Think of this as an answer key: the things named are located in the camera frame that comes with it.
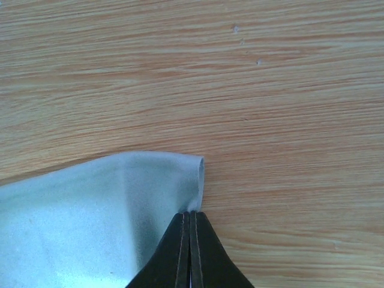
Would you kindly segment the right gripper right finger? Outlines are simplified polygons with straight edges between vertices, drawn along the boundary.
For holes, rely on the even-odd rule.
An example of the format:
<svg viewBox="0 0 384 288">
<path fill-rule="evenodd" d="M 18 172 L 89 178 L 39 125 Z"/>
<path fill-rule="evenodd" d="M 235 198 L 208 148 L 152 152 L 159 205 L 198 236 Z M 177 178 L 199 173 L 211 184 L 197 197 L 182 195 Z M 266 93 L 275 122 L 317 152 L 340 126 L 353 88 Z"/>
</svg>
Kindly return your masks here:
<svg viewBox="0 0 384 288">
<path fill-rule="evenodd" d="M 226 253 L 204 212 L 190 212 L 191 287 L 253 287 Z"/>
</svg>

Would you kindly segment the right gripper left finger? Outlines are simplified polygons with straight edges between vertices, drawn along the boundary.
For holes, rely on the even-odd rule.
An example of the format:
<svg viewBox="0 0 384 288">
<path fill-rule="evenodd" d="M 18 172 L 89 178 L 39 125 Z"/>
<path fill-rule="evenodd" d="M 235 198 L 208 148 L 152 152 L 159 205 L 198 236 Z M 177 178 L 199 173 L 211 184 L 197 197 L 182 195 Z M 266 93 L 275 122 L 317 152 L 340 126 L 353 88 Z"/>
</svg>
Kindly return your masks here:
<svg viewBox="0 0 384 288">
<path fill-rule="evenodd" d="M 190 214 L 172 218 L 148 263 L 127 285 L 141 287 L 190 286 Z"/>
</svg>

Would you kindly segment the light blue cleaning cloth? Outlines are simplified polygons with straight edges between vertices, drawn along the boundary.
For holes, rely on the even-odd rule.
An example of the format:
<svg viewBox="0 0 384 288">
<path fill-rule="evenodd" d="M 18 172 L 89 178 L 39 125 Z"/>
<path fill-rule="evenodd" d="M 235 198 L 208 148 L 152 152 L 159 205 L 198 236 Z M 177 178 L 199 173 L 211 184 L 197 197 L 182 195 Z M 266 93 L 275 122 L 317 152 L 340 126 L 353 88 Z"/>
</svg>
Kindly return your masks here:
<svg viewBox="0 0 384 288">
<path fill-rule="evenodd" d="M 202 205 L 201 156 L 125 152 L 1 187 L 2 287 L 125 287 L 177 212 Z"/>
</svg>

